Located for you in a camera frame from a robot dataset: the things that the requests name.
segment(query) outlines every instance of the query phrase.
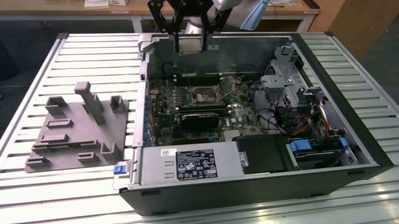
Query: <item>barcode sticker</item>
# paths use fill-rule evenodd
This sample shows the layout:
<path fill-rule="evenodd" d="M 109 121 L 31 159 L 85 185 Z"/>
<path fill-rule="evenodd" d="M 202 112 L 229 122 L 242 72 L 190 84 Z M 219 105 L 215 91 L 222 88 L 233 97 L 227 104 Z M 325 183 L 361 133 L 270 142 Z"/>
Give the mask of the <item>barcode sticker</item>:
<path fill-rule="evenodd" d="M 170 156 L 170 155 L 177 155 L 177 149 L 175 148 L 162 149 L 162 156 Z"/>
<path fill-rule="evenodd" d="M 217 170 L 215 169 L 209 169 L 209 170 L 205 170 L 205 173 L 206 174 L 214 174 L 214 173 L 217 173 Z"/>

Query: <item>blue latch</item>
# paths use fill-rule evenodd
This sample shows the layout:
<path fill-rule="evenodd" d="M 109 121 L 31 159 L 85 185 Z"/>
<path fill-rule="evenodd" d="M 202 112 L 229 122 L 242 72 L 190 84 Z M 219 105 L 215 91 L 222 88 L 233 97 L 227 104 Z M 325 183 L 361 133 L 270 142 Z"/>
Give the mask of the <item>blue latch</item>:
<path fill-rule="evenodd" d="M 350 145 L 346 138 L 341 138 L 339 141 L 342 142 L 343 148 L 346 148 Z"/>
<path fill-rule="evenodd" d="M 118 174 L 126 174 L 126 167 L 127 165 L 117 165 L 114 167 L 114 174 L 118 175 Z"/>
<path fill-rule="evenodd" d="M 290 148 L 295 152 L 298 150 L 311 150 L 313 146 L 309 140 L 295 140 L 290 143 Z"/>
<path fill-rule="evenodd" d="M 211 137 L 209 138 L 209 143 L 214 142 L 215 139 L 217 139 L 217 136 L 211 136 Z"/>

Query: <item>table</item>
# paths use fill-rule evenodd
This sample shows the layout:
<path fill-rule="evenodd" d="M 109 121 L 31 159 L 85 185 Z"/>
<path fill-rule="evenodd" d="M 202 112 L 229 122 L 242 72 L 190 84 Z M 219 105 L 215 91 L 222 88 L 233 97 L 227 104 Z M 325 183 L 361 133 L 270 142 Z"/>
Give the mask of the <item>table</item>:
<path fill-rule="evenodd" d="M 303 0 L 282 6 L 269 7 L 263 20 L 301 20 L 298 32 L 306 32 L 321 10 L 311 9 Z M 163 12 L 171 19 L 174 11 L 167 2 Z M 0 20 L 131 20 L 135 32 L 142 33 L 142 20 L 153 20 L 153 15 L 147 0 L 131 0 L 127 6 L 97 10 L 85 10 L 85 0 L 2 0 Z"/>
<path fill-rule="evenodd" d="M 130 100 L 125 158 L 133 157 L 139 34 L 61 35 L 0 139 L 2 223 L 377 223 L 399 218 L 399 106 L 335 37 L 302 34 L 372 134 L 397 165 L 329 196 L 259 203 L 166 216 L 139 216 L 113 188 L 113 166 L 27 174 L 25 162 L 39 135 L 50 96 L 81 102 L 74 87 L 93 83 L 101 100 Z M 318 85 L 309 65 L 305 71 Z"/>

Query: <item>blue tab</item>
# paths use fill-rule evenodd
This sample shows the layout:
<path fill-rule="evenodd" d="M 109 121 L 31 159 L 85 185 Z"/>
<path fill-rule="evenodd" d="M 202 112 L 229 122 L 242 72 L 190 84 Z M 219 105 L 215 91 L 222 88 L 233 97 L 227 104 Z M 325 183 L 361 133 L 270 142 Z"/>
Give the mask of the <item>blue tab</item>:
<path fill-rule="evenodd" d="M 346 138 L 341 138 L 339 141 L 342 141 L 342 146 L 345 148 L 350 145 Z"/>
<path fill-rule="evenodd" d="M 290 143 L 291 151 L 311 150 L 313 146 L 309 140 L 295 140 Z"/>
<path fill-rule="evenodd" d="M 290 143 L 290 148 L 291 148 L 293 152 L 295 152 L 298 150 L 298 147 L 294 142 Z"/>
<path fill-rule="evenodd" d="M 126 174 L 126 165 L 117 165 L 114 167 L 114 174 Z"/>

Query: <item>wooden table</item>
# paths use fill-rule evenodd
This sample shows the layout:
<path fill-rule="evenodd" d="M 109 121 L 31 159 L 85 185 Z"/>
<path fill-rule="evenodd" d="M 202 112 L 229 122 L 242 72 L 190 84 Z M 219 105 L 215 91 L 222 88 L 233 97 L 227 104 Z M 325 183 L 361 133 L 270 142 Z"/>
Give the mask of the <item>wooden table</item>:
<path fill-rule="evenodd" d="M 303 0 L 285 7 L 267 7 L 263 20 L 301 20 L 299 32 L 306 32 L 319 14 Z M 163 13 L 173 18 L 174 10 L 166 2 Z M 85 0 L 0 0 L 0 20 L 131 20 L 137 33 L 143 32 L 142 20 L 153 20 L 147 0 L 131 0 L 127 6 L 85 10 Z"/>

